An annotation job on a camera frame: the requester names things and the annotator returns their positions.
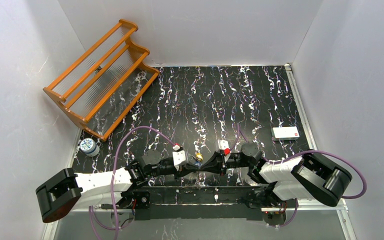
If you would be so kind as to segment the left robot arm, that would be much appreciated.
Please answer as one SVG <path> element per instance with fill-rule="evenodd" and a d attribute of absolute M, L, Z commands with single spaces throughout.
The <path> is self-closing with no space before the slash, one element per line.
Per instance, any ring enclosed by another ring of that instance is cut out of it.
<path fill-rule="evenodd" d="M 133 191 L 147 185 L 150 178 L 181 178 L 197 172 L 199 167 L 193 161 L 183 149 L 167 158 L 149 150 L 115 172 L 76 173 L 71 167 L 64 168 L 35 190 L 42 222 L 55 222 L 72 210 L 89 206 L 129 207 L 140 200 Z"/>

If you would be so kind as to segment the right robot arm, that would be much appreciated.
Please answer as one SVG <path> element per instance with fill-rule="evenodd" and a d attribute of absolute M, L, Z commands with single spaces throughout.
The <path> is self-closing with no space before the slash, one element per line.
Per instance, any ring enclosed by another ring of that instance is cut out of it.
<path fill-rule="evenodd" d="M 335 207 L 353 177 L 330 160 L 331 156 L 310 149 L 288 159 L 268 160 L 254 142 L 245 142 L 240 152 L 217 150 L 199 170 L 221 175 L 228 169 L 248 168 L 251 180 L 263 185 L 245 198 L 248 203 L 274 206 L 292 199 L 307 199 Z"/>

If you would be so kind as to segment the yellow key tag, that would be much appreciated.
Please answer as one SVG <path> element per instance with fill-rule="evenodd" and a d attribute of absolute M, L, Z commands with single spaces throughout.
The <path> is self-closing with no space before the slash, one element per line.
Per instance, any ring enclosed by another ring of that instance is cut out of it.
<path fill-rule="evenodd" d="M 203 156 L 200 153 L 196 153 L 195 158 L 196 158 L 196 160 L 198 162 L 202 162 L 203 161 Z"/>

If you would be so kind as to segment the white box red label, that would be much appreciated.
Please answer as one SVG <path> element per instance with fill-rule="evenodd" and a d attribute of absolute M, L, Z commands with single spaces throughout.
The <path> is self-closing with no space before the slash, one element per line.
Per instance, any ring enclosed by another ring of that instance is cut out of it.
<path fill-rule="evenodd" d="M 271 133 L 274 141 L 291 141 L 300 137 L 296 126 L 273 127 Z"/>

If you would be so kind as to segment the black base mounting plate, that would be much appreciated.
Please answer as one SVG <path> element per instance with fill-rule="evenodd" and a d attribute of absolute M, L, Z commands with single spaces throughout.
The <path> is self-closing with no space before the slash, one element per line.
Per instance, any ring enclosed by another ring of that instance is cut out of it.
<path fill-rule="evenodd" d="M 282 225 L 294 200 L 280 200 L 266 186 L 142 187 L 120 193 L 117 210 L 136 221 L 162 219 L 246 219 Z"/>

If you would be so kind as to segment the small patterned round jar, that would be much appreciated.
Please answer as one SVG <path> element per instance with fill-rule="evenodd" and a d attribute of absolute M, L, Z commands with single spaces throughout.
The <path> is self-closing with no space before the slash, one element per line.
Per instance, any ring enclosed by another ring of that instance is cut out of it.
<path fill-rule="evenodd" d="M 99 154 L 100 147 L 92 138 L 84 138 L 79 143 L 79 149 L 89 157 L 94 157 Z"/>

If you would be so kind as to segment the orange wooden rack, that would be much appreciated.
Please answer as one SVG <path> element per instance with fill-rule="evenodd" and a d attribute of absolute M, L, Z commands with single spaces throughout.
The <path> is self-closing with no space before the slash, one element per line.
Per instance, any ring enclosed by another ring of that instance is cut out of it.
<path fill-rule="evenodd" d="M 43 91 L 80 129 L 106 141 L 159 76 L 150 51 L 132 40 L 139 27 L 120 19 Z"/>

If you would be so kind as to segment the aluminium frame rail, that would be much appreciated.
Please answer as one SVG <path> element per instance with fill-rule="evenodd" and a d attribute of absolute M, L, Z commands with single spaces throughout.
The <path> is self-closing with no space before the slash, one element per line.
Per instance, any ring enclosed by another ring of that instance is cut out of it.
<path fill-rule="evenodd" d="M 129 213 L 134 221 L 162 219 L 246 219 L 273 228 L 290 224 L 297 212 L 324 211 L 325 205 L 310 200 L 276 200 L 257 186 L 146 186 L 125 192 L 105 190 L 91 196 L 74 186 L 37 190 L 44 223 L 59 221 L 71 211 L 88 207 Z"/>

